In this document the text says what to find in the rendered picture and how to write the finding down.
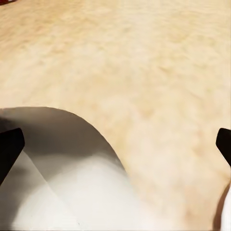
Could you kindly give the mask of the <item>saucer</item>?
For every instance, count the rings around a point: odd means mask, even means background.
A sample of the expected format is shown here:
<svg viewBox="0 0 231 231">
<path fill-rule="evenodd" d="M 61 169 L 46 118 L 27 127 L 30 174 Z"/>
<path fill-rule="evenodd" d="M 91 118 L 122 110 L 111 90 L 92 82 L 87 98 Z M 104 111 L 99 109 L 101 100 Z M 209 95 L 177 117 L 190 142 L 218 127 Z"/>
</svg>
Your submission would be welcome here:
<svg viewBox="0 0 231 231">
<path fill-rule="evenodd" d="M 220 231 L 231 231 L 231 187 L 225 198 L 224 207 L 221 214 Z"/>
</svg>

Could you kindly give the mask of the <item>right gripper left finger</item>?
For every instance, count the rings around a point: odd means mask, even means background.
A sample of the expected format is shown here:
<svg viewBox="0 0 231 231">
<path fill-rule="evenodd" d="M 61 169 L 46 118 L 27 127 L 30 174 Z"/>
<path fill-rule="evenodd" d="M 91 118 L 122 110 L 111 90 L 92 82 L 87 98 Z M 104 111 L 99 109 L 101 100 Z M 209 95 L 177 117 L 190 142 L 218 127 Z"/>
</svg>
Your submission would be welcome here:
<svg viewBox="0 0 231 231">
<path fill-rule="evenodd" d="M 25 147 L 20 128 L 0 133 L 0 186 Z"/>
</svg>

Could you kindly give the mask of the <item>paper coffee filter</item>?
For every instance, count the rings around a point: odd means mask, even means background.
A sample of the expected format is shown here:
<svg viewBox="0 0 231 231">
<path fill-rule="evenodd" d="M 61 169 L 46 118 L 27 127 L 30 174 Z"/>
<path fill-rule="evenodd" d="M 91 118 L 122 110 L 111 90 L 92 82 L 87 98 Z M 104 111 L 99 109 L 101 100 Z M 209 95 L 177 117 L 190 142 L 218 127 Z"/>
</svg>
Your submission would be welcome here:
<svg viewBox="0 0 231 231">
<path fill-rule="evenodd" d="M 137 231 L 134 191 L 119 157 L 66 110 L 0 108 L 0 133 L 25 147 L 0 186 L 0 231 Z"/>
</svg>

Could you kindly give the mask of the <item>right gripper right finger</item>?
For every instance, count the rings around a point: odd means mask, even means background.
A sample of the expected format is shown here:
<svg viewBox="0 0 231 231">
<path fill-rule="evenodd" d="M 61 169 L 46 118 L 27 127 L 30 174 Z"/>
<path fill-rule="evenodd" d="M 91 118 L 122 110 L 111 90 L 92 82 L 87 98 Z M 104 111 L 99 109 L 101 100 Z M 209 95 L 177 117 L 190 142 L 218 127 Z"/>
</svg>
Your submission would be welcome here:
<svg viewBox="0 0 231 231">
<path fill-rule="evenodd" d="M 231 167 L 231 130 L 219 128 L 216 145 L 223 158 Z"/>
</svg>

